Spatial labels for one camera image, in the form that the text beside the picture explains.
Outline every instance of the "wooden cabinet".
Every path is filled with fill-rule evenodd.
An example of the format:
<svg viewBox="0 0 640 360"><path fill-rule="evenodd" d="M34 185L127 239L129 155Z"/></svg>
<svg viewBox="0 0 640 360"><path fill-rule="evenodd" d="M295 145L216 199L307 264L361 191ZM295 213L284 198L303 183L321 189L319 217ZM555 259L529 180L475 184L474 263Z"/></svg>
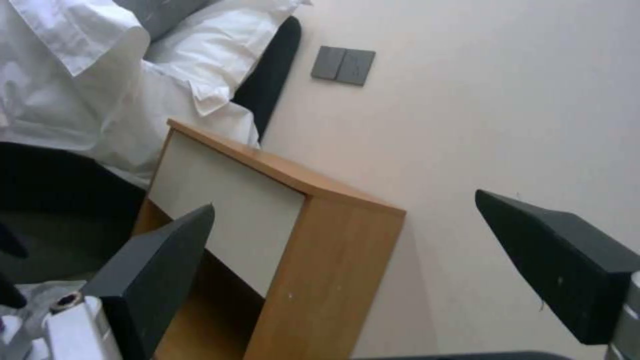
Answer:
<svg viewBox="0 0 640 360"><path fill-rule="evenodd" d="M404 210L264 151L169 124L135 231L211 202L206 248L218 265L201 265L156 357L348 358Z"/></svg>

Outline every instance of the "light switch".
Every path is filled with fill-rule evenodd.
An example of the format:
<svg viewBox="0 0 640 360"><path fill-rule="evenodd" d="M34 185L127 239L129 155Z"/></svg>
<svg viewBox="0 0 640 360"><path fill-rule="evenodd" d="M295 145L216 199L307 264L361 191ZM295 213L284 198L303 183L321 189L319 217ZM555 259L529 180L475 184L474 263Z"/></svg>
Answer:
<svg viewBox="0 0 640 360"><path fill-rule="evenodd" d="M346 51L347 49L341 47L321 46L314 68L311 70L311 76L314 78L335 80Z"/></svg>
<svg viewBox="0 0 640 360"><path fill-rule="evenodd" d="M336 80L354 85L364 85L375 56L375 51L347 49Z"/></svg>

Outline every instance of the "nightstand drawer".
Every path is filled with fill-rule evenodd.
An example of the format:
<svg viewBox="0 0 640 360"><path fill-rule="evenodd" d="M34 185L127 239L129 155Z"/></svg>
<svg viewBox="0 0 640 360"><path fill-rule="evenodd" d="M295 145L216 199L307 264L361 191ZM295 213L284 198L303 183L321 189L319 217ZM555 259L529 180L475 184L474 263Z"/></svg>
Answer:
<svg viewBox="0 0 640 360"><path fill-rule="evenodd" d="M305 196L181 133L166 145L149 199L172 218L213 203L206 248L263 297Z"/></svg>

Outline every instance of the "bedding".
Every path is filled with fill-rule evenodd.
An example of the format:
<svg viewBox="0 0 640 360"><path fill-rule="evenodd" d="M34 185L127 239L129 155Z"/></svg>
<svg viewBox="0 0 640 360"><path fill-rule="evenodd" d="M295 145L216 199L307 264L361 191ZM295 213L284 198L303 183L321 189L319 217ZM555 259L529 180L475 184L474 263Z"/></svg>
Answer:
<svg viewBox="0 0 640 360"><path fill-rule="evenodd" d="M187 24L206 24L199 27L205 31L212 26L207 16L220 12L258 16L261 27L241 31L252 33L254 40L239 37L246 42L231 47L251 49L249 55L242 54L247 58L241 67L206 63L198 65L197 74L189 74L166 61L171 56L167 52L191 48L194 39L203 36L188 26L180 25L167 36L180 41L161 42L151 61L144 61L148 33L131 12L112 1L0 1L0 109L8 123L0 127L0 141L72 151L142 188L155 169L167 118L258 146L252 114L229 100L279 22L299 3L222 0L209 5L219 6L217 10L207 7L194 13ZM232 17L225 19L233 22ZM235 59L217 58L216 53L198 56L218 63ZM230 82L223 84L220 79L226 75L217 72L229 69Z"/></svg>

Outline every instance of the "white object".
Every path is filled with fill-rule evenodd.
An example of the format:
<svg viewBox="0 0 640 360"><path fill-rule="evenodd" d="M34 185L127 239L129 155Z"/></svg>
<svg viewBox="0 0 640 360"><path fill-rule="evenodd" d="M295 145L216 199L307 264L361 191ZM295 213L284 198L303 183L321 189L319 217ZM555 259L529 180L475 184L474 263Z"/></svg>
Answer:
<svg viewBox="0 0 640 360"><path fill-rule="evenodd" d="M86 297L84 302L45 319L46 344L52 360L121 360L102 302Z"/></svg>
<svg viewBox="0 0 640 360"><path fill-rule="evenodd" d="M192 14L145 59L188 81L200 115L233 97L301 0L223 0Z"/></svg>
<svg viewBox="0 0 640 360"><path fill-rule="evenodd" d="M237 48L251 49L257 59L279 25L271 17L264 20L265 4L293 11L300 0L222 3L231 13L233 4L242 4L243 10L236 10L243 14L243 23L259 25L253 34L260 40ZM250 14L259 20L246 20ZM225 19L233 23L233 16ZM209 31L211 24L206 23ZM183 33L183 45L200 36L189 34ZM228 103L243 78L239 69L227 90L194 87L193 78L177 78L184 74L143 61L148 41L133 14L109 0L1 1L0 109L9 125L0 128L0 140L72 151L139 186L146 186L153 174L168 132L167 118L257 146L251 113ZM231 60L224 57L222 62ZM248 73L253 65L245 65Z"/></svg>
<svg viewBox="0 0 640 360"><path fill-rule="evenodd" d="M149 198L172 218L212 202L206 248L266 296L305 197L178 132Z"/></svg>

